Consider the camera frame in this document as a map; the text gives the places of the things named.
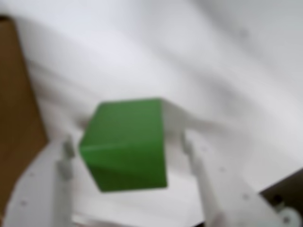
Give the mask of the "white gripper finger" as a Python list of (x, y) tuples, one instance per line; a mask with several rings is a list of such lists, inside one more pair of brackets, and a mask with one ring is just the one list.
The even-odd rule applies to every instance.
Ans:
[(281, 227), (273, 208), (196, 131), (183, 134), (206, 227)]
[(71, 227), (75, 152), (70, 139), (49, 143), (17, 180), (5, 227)]

